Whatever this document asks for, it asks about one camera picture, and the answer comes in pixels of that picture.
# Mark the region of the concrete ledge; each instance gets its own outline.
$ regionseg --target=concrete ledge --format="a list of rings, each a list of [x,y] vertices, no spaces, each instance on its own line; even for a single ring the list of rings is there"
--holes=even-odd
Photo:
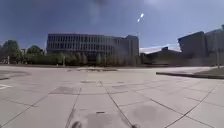
[[[224,79],[224,76],[222,76],[222,75],[209,75],[209,74],[187,74],[187,73],[156,72],[156,75],[168,75],[168,76],[204,78],[204,79]]]

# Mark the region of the building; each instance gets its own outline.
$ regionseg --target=building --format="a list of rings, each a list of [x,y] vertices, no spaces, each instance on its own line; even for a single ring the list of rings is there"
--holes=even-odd
[[[197,32],[178,39],[180,49],[187,58],[203,58],[208,55],[204,32]]]
[[[100,55],[117,56],[130,65],[136,65],[139,56],[139,39],[136,36],[112,37],[88,34],[49,34],[47,53],[80,53],[88,62],[96,62]]]
[[[175,66],[179,64],[181,59],[181,52],[169,50],[168,47],[164,47],[157,52],[141,54],[142,64],[148,65]]]
[[[213,54],[217,50],[219,52],[224,52],[224,31],[223,31],[223,29],[216,29],[216,30],[207,32],[206,40],[207,40],[209,54]]]

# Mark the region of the concrete plaza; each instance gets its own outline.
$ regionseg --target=concrete plaza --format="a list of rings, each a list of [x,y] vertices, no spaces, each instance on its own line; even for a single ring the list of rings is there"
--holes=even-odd
[[[27,75],[0,80],[3,128],[223,128],[224,81],[160,76],[157,71],[0,66]]]

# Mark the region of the blue sky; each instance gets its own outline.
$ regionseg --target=blue sky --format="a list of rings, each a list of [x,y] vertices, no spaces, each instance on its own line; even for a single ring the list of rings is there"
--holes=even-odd
[[[142,51],[178,49],[177,38],[220,28],[223,12],[223,0],[0,0],[0,41],[44,48],[48,33],[138,32]]]

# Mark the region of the concrete tile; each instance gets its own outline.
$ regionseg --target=concrete tile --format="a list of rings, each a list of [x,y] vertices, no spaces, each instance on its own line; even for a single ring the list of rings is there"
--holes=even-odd
[[[183,117],[168,128],[211,128],[205,124],[192,120],[188,117]]]
[[[111,94],[131,91],[126,86],[111,86],[111,87],[105,87],[105,88],[107,89],[108,93],[111,93]]]
[[[33,105],[41,98],[47,95],[46,93],[36,93],[20,90],[11,90],[11,91],[12,92],[10,92],[10,96],[8,96],[6,100],[28,105]]]
[[[107,91],[104,87],[84,87],[80,94],[107,94]]]
[[[208,95],[208,92],[184,89],[184,90],[178,91],[177,93],[174,93],[174,95],[180,95],[182,97],[187,97],[187,98],[201,101]]]
[[[164,128],[181,117],[180,114],[152,101],[120,108],[132,124],[141,128]]]
[[[156,99],[157,97],[166,97],[167,93],[160,91],[160,90],[156,90],[156,89],[145,89],[145,90],[140,90],[137,91],[138,93],[150,98],[150,99]]]
[[[75,103],[75,95],[51,94],[4,128],[64,128]]]
[[[217,86],[212,93],[224,94],[224,85]]]
[[[0,101],[0,126],[22,113],[29,106],[8,101]]]
[[[187,113],[199,103],[195,100],[168,95],[150,89],[138,92],[182,114]]]
[[[150,82],[148,84],[145,84],[145,86],[154,88],[154,87],[159,87],[159,86],[164,86],[165,82]]]
[[[223,97],[224,94],[212,94],[210,93],[208,97],[205,98],[204,102],[224,106],[224,100]]]
[[[197,84],[195,86],[190,87],[189,89],[210,92],[215,87],[216,85],[211,85],[211,84]]]
[[[83,128],[130,128],[117,109],[74,110],[69,128],[81,122]]]
[[[98,109],[116,107],[107,94],[79,95],[75,109]]]
[[[150,88],[150,87],[145,86],[145,85],[127,85],[126,87],[131,89],[131,90],[143,90],[143,89]]]
[[[179,88],[179,87],[171,86],[171,85],[166,85],[166,86],[156,87],[155,89],[165,91],[167,93],[174,93],[174,92],[182,90],[183,88]]]
[[[66,94],[66,95],[77,95],[80,92],[80,88],[75,87],[58,87],[51,94]]]
[[[198,101],[182,98],[182,97],[176,97],[176,96],[166,96],[163,98],[158,97],[158,98],[155,98],[155,101],[182,114],[187,113],[192,108],[194,108],[197,104],[199,104]]]
[[[187,116],[215,128],[223,128],[224,126],[224,107],[201,103]]]
[[[111,96],[117,105],[128,105],[149,100],[133,91],[111,94]]]

